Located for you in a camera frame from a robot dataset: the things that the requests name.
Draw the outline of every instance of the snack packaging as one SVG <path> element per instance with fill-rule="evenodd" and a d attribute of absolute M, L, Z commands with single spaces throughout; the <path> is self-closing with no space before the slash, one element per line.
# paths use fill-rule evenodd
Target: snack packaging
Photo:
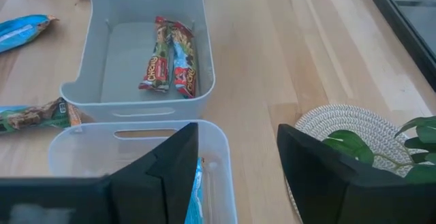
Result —
<path fill-rule="evenodd" d="M 51 15 L 30 15 L 0 23 L 0 53 L 34 40 L 52 20 Z"/>
<path fill-rule="evenodd" d="M 191 199 L 189 200 L 185 224 L 203 224 L 203 190 L 202 190 L 202 169 L 203 158 L 198 158 L 196 178 L 193 181 Z"/>
<path fill-rule="evenodd" d="M 157 40 L 139 89 L 166 92 L 170 88 L 168 75 L 168 21 L 158 16 L 155 21 Z"/>
<path fill-rule="evenodd" d="M 185 98 L 196 96 L 196 55 L 193 49 L 191 30 L 180 22 L 171 28 L 174 45 L 174 83 Z"/>
<path fill-rule="evenodd" d="M 0 111 L 0 133 L 14 132 L 28 127 L 66 128 L 73 123 L 75 123 L 73 125 L 81 123 L 78 111 L 68 108 L 67 102 L 61 97 L 43 106 L 2 107 Z"/>

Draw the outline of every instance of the white plastic bin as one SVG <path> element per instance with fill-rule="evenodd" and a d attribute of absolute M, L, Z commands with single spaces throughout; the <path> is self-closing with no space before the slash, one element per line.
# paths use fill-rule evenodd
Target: white plastic bin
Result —
<path fill-rule="evenodd" d="M 204 158 L 204 222 L 237 223 L 228 141 L 220 128 L 207 121 L 89 123 L 71 127 L 60 133 L 50 145 L 50 171 L 55 176 L 111 174 L 147 154 L 167 138 L 124 138 L 117 136 L 116 132 L 178 130 L 190 122 L 198 123 L 199 155 Z"/>
<path fill-rule="evenodd" d="M 61 86 L 65 100 L 97 122 L 195 119 L 215 84 L 203 0 L 91 0 L 92 13 L 75 82 Z M 156 42 L 155 17 L 193 30 L 198 60 L 196 97 L 139 90 Z"/>

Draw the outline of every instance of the wooden table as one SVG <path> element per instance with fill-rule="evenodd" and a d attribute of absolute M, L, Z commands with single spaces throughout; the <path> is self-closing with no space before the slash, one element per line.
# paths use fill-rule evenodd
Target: wooden table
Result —
<path fill-rule="evenodd" d="M 217 85 L 204 119 L 227 134 L 240 223 L 297 223 L 275 142 L 279 123 L 348 103 L 398 125 L 436 96 L 371 0 L 205 0 Z M 33 43 L 0 54 L 0 105 L 43 104 L 74 80 L 89 0 L 0 0 L 0 21 L 53 14 Z M 0 137 L 2 176 L 48 175 L 59 129 Z"/>

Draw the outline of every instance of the red snack wrapper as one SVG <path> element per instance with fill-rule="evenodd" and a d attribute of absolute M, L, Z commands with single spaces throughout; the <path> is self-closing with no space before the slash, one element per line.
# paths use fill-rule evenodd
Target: red snack wrapper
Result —
<path fill-rule="evenodd" d="M 171 28 L 174 44 L 174 83 L 185 98 L 196 96 L 196 55 L 191 30 L 180 22 Z"/>
<path fill-rule="evenodd" d="M 166 92 L 170 88 L 168 75 L 168 22 L 165 18 L 156 17 L 157 40 L 149 66 L 139 89 L 151 89 Z"/>

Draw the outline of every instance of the round woven mat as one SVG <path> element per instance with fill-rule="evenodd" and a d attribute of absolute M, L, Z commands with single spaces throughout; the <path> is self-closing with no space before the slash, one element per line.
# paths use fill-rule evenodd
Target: round woven mat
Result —
<path fill-rule="evenodd" d="M 411 166 L 397 167 L 383 156 L 394 159 L 398 163 L 411 163 L 409 155 L 421 151 L 405 148 L 404 142 L 407 137 L 401 134 L 394 138 L 395 133 L 399 130 L 395 125 L 369 110 L 356 106 L 320 106 L 303 115 L 295 124 L 295 128 L 319 141 L 324 140 L 332 132 L 340 129 L 353 131 L 363 139 L 375 154 L 382 155 L 375 156 L 373 167 L 389 170 L 402 177 L 408 173 Z M 286 186 L 292 205 L 300 217 L 287 181 Z"/>

